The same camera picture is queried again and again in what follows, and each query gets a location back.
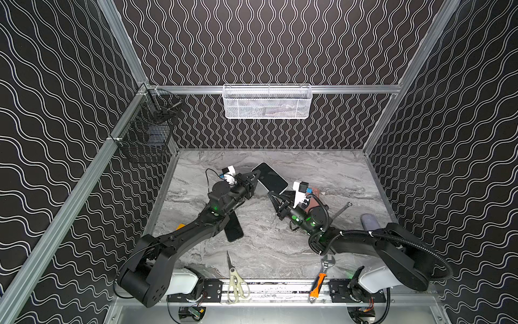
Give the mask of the black smartphone green case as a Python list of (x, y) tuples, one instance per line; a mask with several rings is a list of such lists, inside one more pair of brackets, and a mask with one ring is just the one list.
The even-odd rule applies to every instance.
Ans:
[(258, 180), (269, 192), (282, 194), (289, 186), (288, 182), (266, 162), (258, 164), (252, 172), (259, 172)]

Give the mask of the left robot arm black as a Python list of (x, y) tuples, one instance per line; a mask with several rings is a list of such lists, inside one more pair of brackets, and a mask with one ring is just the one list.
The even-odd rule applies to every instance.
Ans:
[(188, 225), (159, 237), (142, 236), (118, 271), (118, 286), (150, 308), (166, 294), (176, 261), (191, 248), (220, 232), (225, 232), (229, 242), (242, 238), (236, 209), (253, 197), (260, 172), (238, 173), (232, 178), (233, 184), (226, 180), (214, 183), (209, 202)]

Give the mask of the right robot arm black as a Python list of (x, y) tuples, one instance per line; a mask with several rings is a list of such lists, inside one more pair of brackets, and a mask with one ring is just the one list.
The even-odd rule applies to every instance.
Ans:
[(370, 255), (381, 260), (400, 285), (425, 291), (431, 282), (453, 276), (453, 268), (434, 248), (396, 223), (377, 229), (339, 229), (332, 226), (329, 208), (315, 194), (296, 195), (268, 193), (279, 219), (289, 219), (295, 228), (308, 235), (312, 252), (320, 256), (352, 253)]

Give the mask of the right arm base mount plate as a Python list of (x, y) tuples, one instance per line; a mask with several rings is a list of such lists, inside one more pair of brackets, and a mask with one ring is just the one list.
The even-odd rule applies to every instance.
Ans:
[(382, 290), (370, 293), (359, 284), (352, 284), (350, 279), (331, 279), (330, 297), (333, 303), (384, 303), (387, 301)]

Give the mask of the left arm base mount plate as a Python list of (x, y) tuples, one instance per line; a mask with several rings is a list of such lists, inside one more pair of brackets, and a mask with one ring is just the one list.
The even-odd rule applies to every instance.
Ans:
[(223, 282), (218, 279), (199, 281), (189, 294), (168, 295), (167, 302), (173, 303), (219, 303), (223, 293)]

